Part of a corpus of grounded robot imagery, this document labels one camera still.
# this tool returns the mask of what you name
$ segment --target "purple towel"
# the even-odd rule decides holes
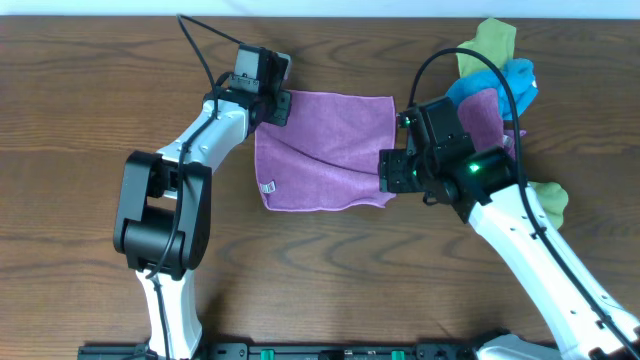
[[[515,157],[513,130],[504,130],[496,89],[485,89],[464,99],[458,107],[458,118],[465,131],[471,134],[476,151],[498,145]],[[520,136],[525,134],[526,131],[520,130]]]
[[[269,210],[338,211],[353,205],[384,207],[380,149],[395,142],[392,97],[291,91],[285,127],[256,130],[255,166]]]

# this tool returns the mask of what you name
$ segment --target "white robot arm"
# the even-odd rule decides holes
[[[533,188],[527,187],[526,192],[537,216],[535,221],[546,228],[547,238],[565,263],[624,336],[637,341],[638,319],[624,310],[591,276],[547,219]],[[491,203],[487,205],[476,204],[469,216],[469,224],[500,254],[537,306],[556,340],[558,351],[555,358],[590,359],[599,351],[612,354],[622,348],[611,329],[593,312],[546,246],[535,236],[517,184],[491,194]],[[512,359],[516,351],[513,344],[519,349],[518,342],[512,339],[503,346],[499,341],[487,344],[478,351],[478,358]],[[539,358],[551,358],[547,356],[549,354]]]
[[[134,152],[125,164],[114,245],[127,255],[145,290],[149,348],[158,356],[167,357],[168,349],[171,359],[190,359],[198,349],[202,325],[195,312],[193,279],[209,238],[210,178],[260,123],[286,124],[291,95],[280,84],[290,68],[288,55],[241,44],[230,86],[205,96],[200,115],[174,142],[156,154]],[[172,245],[175,251],[162,263],[161,249],[175,215],[148,206],[146,196],[177,198],[180,154],[196,131],[182,160],[183,215]],[[157,267],[160,271],[150,278]]]

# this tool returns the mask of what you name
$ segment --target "yellow-green cloth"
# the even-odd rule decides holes
[[[516,43],[516,28],[500,20],[489,18],[478,25],[476,37],[465,41],[458,47],[475,50],[491,60],[498,69],[502,69],[508,60],[513,59]],[[458,56],[460,77],[466,77],[478,70],[488,69],[480,60],[466,54]]]
[[[569,203],[569,194],[567,194],[558,183],[550,182],[542,184],[529,181],[529,184],[531,184],[536,194],[538,194],[538,200],[544,212],[547,213],[547,218],[556,230],[559,229],[564,222],[562,212]]]

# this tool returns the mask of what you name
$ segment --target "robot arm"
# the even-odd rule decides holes
[[[209,241],[211,176],[260,123],[286,125],[291,95],[280,85],[290,68],[287,55],[241,44],[230,86],[216,89],[218,99],[205,95],[202,112],[180,137],[156,154],[136,151],[125,164],[114,246],[127,256],[142,283],[151,319],[149,349],[159,356],[167,357],[165,332],[170,358],[190,359],[198,349],[202,325],[195,311],[194,270]],[[180,151],[202,126],[206,128],[184,159],[179,231],[162,269],[147,279],[167,244],[174,217],[172,211],[148,205],[147,197],[176,198]]]
[[[591,276],[546,218],[533,188],[529,186],[526,191],[538,216],[536,221],[546,228],[547,238],[565,263],[624,335],[637,340],[634,330],[640,326],[638,319]],[[527,291],[551,329],[563,359],[589,359],[596,353],[612,354],[619,350],[620,341],[591,310],[540,239],[532,236],[535,232],[525,214],[518,185],[514,184],[491,194],[491,203],[476,204],[469,224],[493,246]],[[499,352],[498,349],[486,352]]]
[[[544,229],[553,248],[600,309],[627,339],[638,342],[638,319],[591,276],[548,221],[530,186],[525,189],[526,196],[536,218],[528,218],[513,160],[497,147],[476,152],[449,98],[413,106],[398,119],[401,127],[408,128],[408,147],[381,151],[381,190],[425,192],[427,205],[451,205],[511,268],[542,313],[559,348],[554,357],[548,349],[541,350],[543,355],[532,356],[530,350],[535,345],[509,338],[509,346],[492,342],[479,348],[479,359],[590,359],[623,349],[612,329],[603,324],[538,237],[531,220]]]

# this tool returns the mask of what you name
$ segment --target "wooden table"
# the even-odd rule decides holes
[[[393,95],[478,19],[208,19],[290,54],[291,89]],[[640,22],[511,20],[540,94],[522,118],[526,166],[570,195],[562,233],[599,281],[640,314]],[[193,30],[214,74],[235,46]],[[444,94],[454,56],[419,99]],[[174,18],[0,18],[0,357],[73,358],[87,341],[149,336],[143,291],[112,245],[122,169],[197,116],[206,76]],[[494,250],[445,206],[267,211],[253,137],[215,174],[198,268],[207,336],[256,342],[467,338],[505,326],[550,340]]]

